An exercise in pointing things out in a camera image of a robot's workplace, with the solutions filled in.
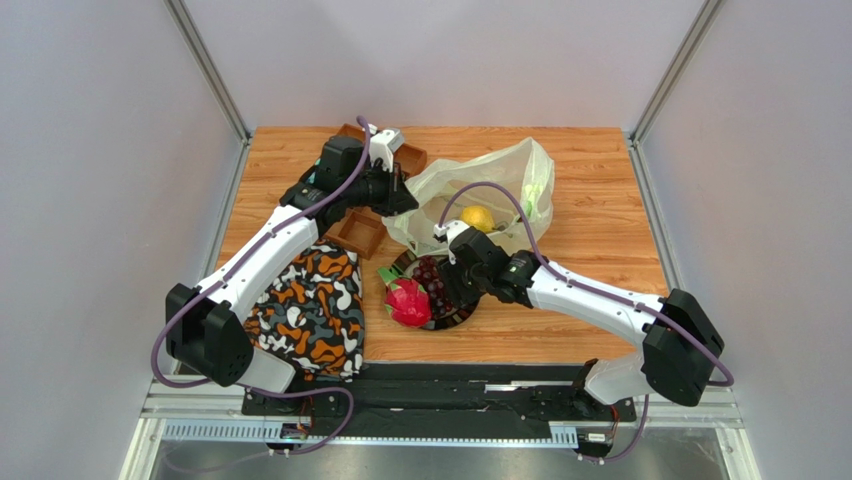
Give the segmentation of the yellow lemon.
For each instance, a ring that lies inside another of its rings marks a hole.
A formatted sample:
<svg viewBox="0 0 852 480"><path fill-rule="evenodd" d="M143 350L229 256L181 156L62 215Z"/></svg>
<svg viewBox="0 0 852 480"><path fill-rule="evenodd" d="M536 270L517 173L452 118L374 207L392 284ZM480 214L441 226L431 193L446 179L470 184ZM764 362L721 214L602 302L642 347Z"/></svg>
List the yellow lemon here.
<svg viewBox="0 0 852 480"><path fill-rule="evenodd" d="M491 211L481 205L465 207L459 219L477 230L488 234L497 230L495 219Z"/></svg>

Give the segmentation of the dark red grape bunch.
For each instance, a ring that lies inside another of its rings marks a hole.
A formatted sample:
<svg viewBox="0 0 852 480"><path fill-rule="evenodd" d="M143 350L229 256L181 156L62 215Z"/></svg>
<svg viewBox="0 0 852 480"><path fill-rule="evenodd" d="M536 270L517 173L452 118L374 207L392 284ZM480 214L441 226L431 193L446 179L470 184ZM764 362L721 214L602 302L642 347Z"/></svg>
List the dark red grape bunch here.
<svg viewBox="0 0 852 480"><path fill-rule="evenodd" d="M412 267L411 278L425 289L434 319L444 318L456 312L456 305L450 300L445 282L438 272L436 257L420 257Z"/></svg>

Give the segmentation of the translucent plastic bag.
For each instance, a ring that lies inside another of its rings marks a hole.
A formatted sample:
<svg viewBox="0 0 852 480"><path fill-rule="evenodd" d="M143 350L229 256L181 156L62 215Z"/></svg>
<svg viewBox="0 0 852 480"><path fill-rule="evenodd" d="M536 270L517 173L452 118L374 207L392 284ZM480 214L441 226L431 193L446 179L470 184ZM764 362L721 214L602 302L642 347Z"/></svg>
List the translucent plastic bag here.
<svg viewBox="0 0 852 480"><path fill-rule="evenodd" d="M419 208L385 218L383 224L394 241L418 256L445 253L447 247L433 237L433 227L441 215L445 214L447 221L459 220L465 207L481 205L491 211L497 226L488 237L509 253L526 250L530 242L523 221L505 194L493 187L475 187L458 198L453 195L476 182L504 187L522 207L539 240L554 217L555 180L554 160L531 137L465 162L437 159L406 181Z"/></svg>

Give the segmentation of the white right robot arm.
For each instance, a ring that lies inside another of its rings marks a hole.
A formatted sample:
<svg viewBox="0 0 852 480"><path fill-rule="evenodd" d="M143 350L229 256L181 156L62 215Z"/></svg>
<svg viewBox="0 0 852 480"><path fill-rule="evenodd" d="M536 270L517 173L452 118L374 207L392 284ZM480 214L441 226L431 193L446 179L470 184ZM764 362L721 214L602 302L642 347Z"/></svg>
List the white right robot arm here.
<svg viewBox="0 0 852 480"><path fill-rule="evenodd" d="M712 374L722 369L724 341L687 291L641 294L572 273L535 250L509 255L461 221L436 226L434 237L448 248L438 271L453 303L468 305L490 295L579 319L632 344L632 354L587 361L575 379L575 388L601 404L656 393L694 407L713 385Z"/></svg>

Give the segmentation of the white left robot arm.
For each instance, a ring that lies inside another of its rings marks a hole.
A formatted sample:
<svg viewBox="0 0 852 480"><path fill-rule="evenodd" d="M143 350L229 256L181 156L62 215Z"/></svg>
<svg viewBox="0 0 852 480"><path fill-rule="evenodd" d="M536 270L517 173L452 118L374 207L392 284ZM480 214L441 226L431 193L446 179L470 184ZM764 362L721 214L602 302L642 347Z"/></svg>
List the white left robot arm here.
<svg viewBox="0 0 852 480"><path fill-rule="evenodd" d="M418 208L394 159L403 142L397 129L367 133L364 140L330 137L237 254L197 285L178 283L169 291L166 325L152 354L166 351L203 382L284 394L295 368L253 346L243 325L272 281L349 209L368 207L391 217Z"/></svg>

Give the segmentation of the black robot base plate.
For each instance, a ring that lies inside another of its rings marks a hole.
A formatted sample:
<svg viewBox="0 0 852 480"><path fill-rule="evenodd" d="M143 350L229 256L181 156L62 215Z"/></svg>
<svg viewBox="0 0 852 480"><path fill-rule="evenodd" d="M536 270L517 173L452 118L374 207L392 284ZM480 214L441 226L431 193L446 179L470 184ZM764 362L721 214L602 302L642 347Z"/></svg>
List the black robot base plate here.
<svg viewBox="0 0 852 480"><path fill-rule="evenodd" d="M579 365L371 363L342 392L297 378L306 399L244 396L247 416L305 419L308 432L372 439L543 440L553 422L605 431L637 420L630 400L604 406L573 387Z"/></svg>

